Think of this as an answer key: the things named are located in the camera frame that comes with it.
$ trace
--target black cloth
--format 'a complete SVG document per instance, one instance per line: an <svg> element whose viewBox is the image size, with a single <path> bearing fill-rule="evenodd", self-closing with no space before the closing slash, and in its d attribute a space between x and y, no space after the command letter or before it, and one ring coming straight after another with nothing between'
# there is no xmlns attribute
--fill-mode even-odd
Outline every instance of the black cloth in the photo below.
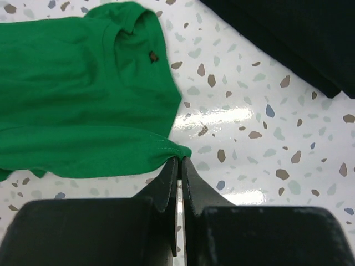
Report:
<svg viewBox="0 0 355 266"><path fill-rule="evenodd" d="M355 1L201 1L327 97L355 98Z"/></svg>

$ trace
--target terrazzo table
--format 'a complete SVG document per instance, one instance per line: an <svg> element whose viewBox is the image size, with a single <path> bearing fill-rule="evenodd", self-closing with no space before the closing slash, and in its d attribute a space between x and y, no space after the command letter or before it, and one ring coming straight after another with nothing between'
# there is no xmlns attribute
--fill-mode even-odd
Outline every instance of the terrazzo table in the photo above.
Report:
<svg viewBox="0 0 355 266"><path fill-rule="evenodd" d="M0 1L0 22L83 16L108 2ZM325 207L354 249L355 100L326 98L199 1L139 2L160 19L184 96L170 138L192 149L199 174L234 204ZM0 239L28 201L130 197L159 171L88 180L17 171L0 183ZM174 265L184 265L178 207Z"/></svg>

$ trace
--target folded green fabric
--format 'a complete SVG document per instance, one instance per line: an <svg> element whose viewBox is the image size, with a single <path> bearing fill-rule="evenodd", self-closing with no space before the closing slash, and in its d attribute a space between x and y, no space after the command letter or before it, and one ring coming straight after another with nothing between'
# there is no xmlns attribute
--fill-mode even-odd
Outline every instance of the folded green fabric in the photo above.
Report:
<svg viewBox="0 0 355 266"><path fill-rule="evenodd" d="M146 173L191 150L168 140L181 95L152 11L0 24L0 181Z"/></svg>

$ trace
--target green cloth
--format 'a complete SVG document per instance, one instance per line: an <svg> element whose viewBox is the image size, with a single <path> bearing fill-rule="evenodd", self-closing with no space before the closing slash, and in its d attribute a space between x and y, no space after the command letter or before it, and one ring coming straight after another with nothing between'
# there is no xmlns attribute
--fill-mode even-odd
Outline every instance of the green cloth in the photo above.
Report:
<svg viewBox="0 0 355 266"><path fill-rule="evenodd" d="M154 12L111 3L0 33L0 181L133 175L191 156L167 139L181 95Z"/></svg>

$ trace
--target speckled white tabletop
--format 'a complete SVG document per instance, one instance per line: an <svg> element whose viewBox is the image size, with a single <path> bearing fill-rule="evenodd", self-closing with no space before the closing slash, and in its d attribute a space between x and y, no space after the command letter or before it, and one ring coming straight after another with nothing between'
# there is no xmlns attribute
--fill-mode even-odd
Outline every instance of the speckled white tabletop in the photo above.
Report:
<svg viewBox="0 0 355 266"><path fill-rule="evenodd" d="M0 1L0 22L83 16L108 2ZM354 249L355 100L326 98L197 0L139 2L160 19L184 96L170 138L192 149L200 175L235 204L325 207ZM0 183L0 238L28 201L129 197L159 171L89 180L17 171ZM179 233L174 265L184 265Z"/></svg>

